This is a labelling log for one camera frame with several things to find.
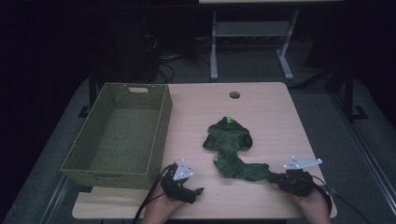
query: green cloth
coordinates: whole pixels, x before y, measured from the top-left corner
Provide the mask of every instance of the green cloth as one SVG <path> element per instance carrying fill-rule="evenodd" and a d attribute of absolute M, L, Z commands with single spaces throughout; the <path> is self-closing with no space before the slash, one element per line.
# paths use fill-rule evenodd
<path fill-rule="evenodd" d="M 259 181 L 270 176 L 267 164 L 244 163 L 238 157 L 237 151 L 249 150 L 253 145 L 250 132 L 238 122 L 230 117 L 224 117 L 218 123 L 211 125 L 208 133 L 204 148 L 218 152 L 214 163 L 224 177 Z"/>

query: woven basket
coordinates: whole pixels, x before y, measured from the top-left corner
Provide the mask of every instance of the woven basket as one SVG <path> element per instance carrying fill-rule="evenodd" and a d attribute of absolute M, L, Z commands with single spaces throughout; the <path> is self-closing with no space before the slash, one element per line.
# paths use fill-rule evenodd
<path fill-rule="evenodd" d="M 82 186 L 149 189 L 171 110 L 167 85 L 105 84 L 61 171 Z"/>

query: person's left hand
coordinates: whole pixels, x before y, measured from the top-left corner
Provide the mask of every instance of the person's left hand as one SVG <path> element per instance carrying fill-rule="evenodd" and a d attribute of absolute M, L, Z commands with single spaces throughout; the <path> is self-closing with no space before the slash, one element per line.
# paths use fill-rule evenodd
<path fill-rule="evenodd" d="M 161 184 L 157 185 L 150 199 L 152 201 L 146 206 L 146 212 L 141 222 L 142 224 L 163 224 L 184 204 L 181 201 L 171 201 L 164 194 Z"/>

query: grommet hole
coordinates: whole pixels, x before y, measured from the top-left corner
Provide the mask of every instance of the grommet hole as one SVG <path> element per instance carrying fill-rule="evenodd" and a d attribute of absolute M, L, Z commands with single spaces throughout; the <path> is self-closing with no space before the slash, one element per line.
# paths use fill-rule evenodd
<path fill-rule="evenodd" d="M 230 97 L 233 99 L 238 99 L 239 97 L 241 97 L 241 94 L 237 91 L 232 91 L 230 92 Z"/>

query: person's right hand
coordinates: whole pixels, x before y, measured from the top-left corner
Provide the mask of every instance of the person's right hand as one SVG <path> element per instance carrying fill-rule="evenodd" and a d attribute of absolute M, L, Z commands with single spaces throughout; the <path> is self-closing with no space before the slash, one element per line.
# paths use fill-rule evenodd
<path fill-rule="evenodd" d="M 291 199 L 297 203 L 306 220 L 311 224 L 331 224 L 329 208 L 323 195 L 316 189 L 306 197 L 300 197 L 289 193 Z"/>

